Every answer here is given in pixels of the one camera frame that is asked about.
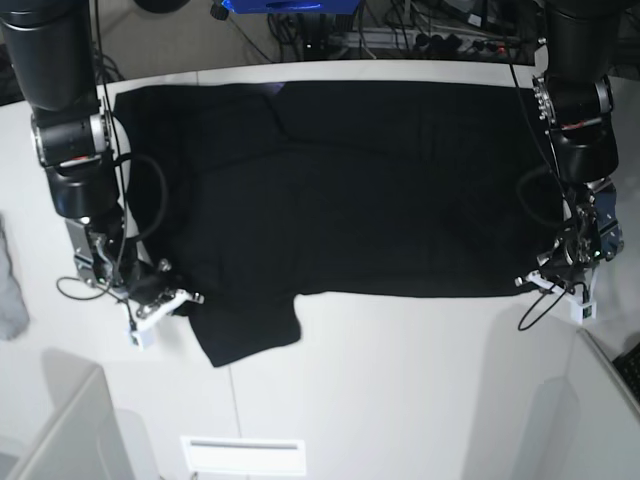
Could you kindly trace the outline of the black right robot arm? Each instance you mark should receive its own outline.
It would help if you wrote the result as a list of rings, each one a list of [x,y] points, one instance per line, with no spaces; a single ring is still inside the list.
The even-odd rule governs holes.
[[[163,259],[152,266],[138,246],[168,212],[169,183],[146,154],[117,151],[107,97],[98,95],[100,63],[92,37],[97,20],[85,1],[4,1],[1,32],[24,99],[31,134],[56,213],[64,218],[75,249],[79,280],[139,308],[131,320],[172,314],[203,295],[186,289]],[[142,164],[158,181],[159,206],[151,223],[128,233],[124,163]]]

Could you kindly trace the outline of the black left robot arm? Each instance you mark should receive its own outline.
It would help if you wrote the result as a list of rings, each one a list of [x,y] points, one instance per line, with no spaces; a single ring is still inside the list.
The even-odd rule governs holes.
[[[560,221],[542,219],[556,237],[539,255],[538,267],[517,284],[532,283],[543,295],[572,302],[579,318],[595,313],[595,283],[601,262],[623,248],[616,217],[619,165],[612,125],[615,108],[608,69],[628,1],[547,1],[544,4],[546,70],[533,78],[540,118],[551,153],[525,174],[516,192],[536,177],[550,175],[563,203]]]

